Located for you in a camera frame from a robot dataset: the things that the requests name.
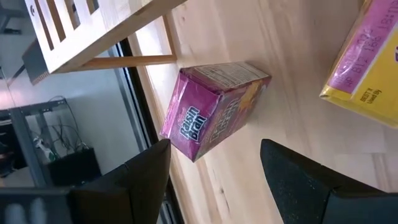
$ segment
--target pink and yellow box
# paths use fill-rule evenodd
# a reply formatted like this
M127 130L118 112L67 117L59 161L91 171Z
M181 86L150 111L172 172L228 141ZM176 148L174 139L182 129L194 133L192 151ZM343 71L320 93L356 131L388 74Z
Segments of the pink and yellow box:
M160 135L196 161L245 125L270 80L244 62L183 68Z
M368 0L321 98L398 128L398 0Z

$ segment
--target yellow box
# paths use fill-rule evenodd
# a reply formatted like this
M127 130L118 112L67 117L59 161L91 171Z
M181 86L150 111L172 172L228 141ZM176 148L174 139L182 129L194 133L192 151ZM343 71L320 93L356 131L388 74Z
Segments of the yellow box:
M398 0L366 1L320 95L398 128Z

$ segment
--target pink cereal box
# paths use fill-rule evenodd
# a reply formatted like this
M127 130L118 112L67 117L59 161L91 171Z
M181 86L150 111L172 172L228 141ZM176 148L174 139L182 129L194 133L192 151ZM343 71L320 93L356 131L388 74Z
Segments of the pink cereal box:
M245 62L182 68L160 135L195 162L245 125L270 80Z

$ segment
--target white wall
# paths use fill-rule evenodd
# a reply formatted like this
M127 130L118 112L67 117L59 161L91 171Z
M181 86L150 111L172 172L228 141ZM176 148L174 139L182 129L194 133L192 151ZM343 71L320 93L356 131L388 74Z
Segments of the white wall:
M23 35L0 35L0 66L8 78L22 65L21 55L35 38L29 18L14 20L11 26L21 27ZM5 108L9 103L4 84L0 88L0 108ZM76 116L81 138L95 148L103 174L139 152L113 70L51 75L35 86L24 71L9 89L15 106L46 102L57 95L66 97ZM54 122L49 124L57 124L54 114L47 115L49 121ZM64 124L74 126L68 110L60 114ZM30 128L38 129L34 120L30 119L29 123Z

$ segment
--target wooden table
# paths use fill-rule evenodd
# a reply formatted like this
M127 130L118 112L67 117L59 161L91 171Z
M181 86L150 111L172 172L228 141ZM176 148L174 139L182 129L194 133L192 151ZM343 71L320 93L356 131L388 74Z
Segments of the wooden table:
M360 4L188 0L173 10L178 65L139 68L158 130L178 67L244 60L273 76L245 127L196 163L173 151L171 175L186 223L282 223L259 158L263 138L398 190L398 132L318 97Z

